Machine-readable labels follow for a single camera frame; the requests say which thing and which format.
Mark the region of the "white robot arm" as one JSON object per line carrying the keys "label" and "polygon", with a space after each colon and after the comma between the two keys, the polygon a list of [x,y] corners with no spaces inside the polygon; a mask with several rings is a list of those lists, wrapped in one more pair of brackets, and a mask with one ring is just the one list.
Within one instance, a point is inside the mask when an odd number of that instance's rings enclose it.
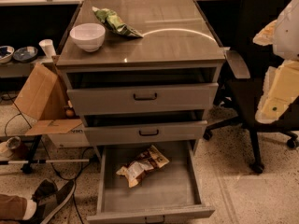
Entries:
{"label": "white robot arm", "polygon": [[276,20],[254,36],[253,42],[271,45],[273,53],[283,59],[278,68],[268,68],[255,114],[258,122],[269,124],[279,120],[299,97],[299,0],[291,0]]}

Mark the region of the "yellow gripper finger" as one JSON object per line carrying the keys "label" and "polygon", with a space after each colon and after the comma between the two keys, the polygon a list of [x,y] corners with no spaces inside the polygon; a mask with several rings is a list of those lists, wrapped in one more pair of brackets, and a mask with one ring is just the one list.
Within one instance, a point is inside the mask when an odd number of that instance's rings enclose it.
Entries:
{"label": "yellow gripper finger", "polygon": [[253,37],[253,43],[260,46],[272,45],[276,24],[277,21],[269,22],[258,34]]}
{"label": "yellow gripper finger", "polygon": [[263,81],[263,95],[255,119],[263,124],[277,121],[299,97],[299,62],[285,60],[278,68],[270,66]]}

